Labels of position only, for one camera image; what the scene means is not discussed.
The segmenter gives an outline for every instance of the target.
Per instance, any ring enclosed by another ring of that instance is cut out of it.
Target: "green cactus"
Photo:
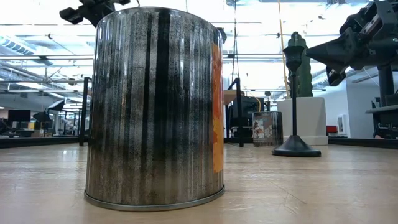
[[[298,32],[292,34],[292,38],[287,42],[288,46],[303,46],[305,50],[308,49],[305,39]],[[297,97],[312,97],[312,75],[310,58],[305,56],[305,50],[302,55],[302,64],[297,69]],[[291,87],[291,71],[289,70],[289,87]]]

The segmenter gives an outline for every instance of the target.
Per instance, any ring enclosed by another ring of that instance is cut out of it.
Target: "white pedestal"
[[[278,111],[282,112],[284,141],[292,135],[292,99],[277,102]],[[323,97],[297,98],[297,134],[310,146],[325,146],[326,109]]]

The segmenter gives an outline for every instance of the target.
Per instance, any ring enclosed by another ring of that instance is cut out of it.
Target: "black lamp stand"
[[[272,150],[275,156],[292,156],[292,157],[319,157],[321,151],[312,149],[306,144],[300,136],[297,135],[297,99],[296,99],[296,82],[297,82],[297,69],[301,65],[302,53],[304,47],[290,46],[284,50],[286,56],[286,66],[290,69],[292,77],[292,114],[293,114],[293,135],[286,140],[283,145]]]

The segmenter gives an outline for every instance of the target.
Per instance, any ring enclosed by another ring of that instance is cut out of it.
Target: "lamp base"
[[[312,149],[300,136],[290,136],[283,145],[272,150],[275,156],[320,157],[321,151]]]

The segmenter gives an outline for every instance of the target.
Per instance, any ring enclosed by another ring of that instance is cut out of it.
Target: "wooden floor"
[[[398,150],[320,149],[306,159],[226,145],[221,198],[157,213],[85,202],[85,147],[0,149],[0,223],[398,223]]]

